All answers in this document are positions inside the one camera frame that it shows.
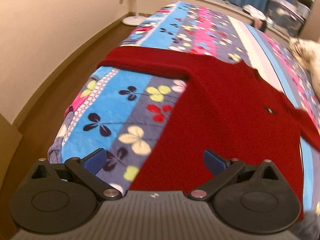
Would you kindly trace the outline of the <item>red knitted sweater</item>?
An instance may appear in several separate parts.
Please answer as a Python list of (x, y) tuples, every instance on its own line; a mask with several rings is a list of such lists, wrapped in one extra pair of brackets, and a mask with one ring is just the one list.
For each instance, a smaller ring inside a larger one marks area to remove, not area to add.
[(187, 82), (130, 189), (191, 191), (210, 178), (202, 160), (208, 148), (249, 164), (272, 160), (308, 209), (312, 158), (300, 143), (318, 150), (319, 132), (309, 114), (256, 69), (242, 61), (134, 46), (112, 50), (101, 65)]

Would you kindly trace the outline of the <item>colourful floral striped blanket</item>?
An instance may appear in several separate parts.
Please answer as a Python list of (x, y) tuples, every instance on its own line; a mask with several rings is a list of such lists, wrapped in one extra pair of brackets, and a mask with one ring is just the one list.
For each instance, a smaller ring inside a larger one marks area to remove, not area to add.
[[(319, 132), (319, 101), (306, 72), (275, 39), (233, 17), (185, 2), (174, 2), (142, 22), (119, 47), (134, 46), (244, 62), (272, 87), (306, 111)], [(153, 152), (187, 87), (185, 80), (104, 67), (99, 63), (72, 104), (48, 151), (51, 163), (83, 158), (104, 148), (98, 178), (126, 192)], [(301, 141), (311, 156), (312, 202), (319, 207), (319, 149)]]

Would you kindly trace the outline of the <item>cream star-patterned pillow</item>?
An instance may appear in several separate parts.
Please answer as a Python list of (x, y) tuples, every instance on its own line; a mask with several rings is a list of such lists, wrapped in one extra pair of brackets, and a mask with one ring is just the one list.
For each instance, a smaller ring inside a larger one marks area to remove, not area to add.
[(310, 73), (313, 90), (319, 98), (319, 43), (291, 37), (289, 49), (299, 65)]

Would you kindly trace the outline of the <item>clutter on window sill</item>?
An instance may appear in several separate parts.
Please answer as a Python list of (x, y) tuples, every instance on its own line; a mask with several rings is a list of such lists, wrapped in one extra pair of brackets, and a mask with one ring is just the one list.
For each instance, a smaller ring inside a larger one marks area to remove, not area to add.
[(315, 0), (265, 0), (261, 7), (249, 3), (243, 12), (253, 17), (252, 26), (265, 32), (268, 27), (288, 37), (299, 36)]

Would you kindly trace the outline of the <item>white standing fan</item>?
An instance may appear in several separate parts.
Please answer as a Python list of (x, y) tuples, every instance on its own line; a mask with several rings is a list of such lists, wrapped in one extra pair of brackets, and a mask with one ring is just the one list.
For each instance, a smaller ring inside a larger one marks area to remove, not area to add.
[(139, 14), (139, 1), (135, 0), (135, 12), (133, 16), (125, 17), (122, 23), (128, 26), (136, 27), (139, 26), (145, 19), (145, 16)]

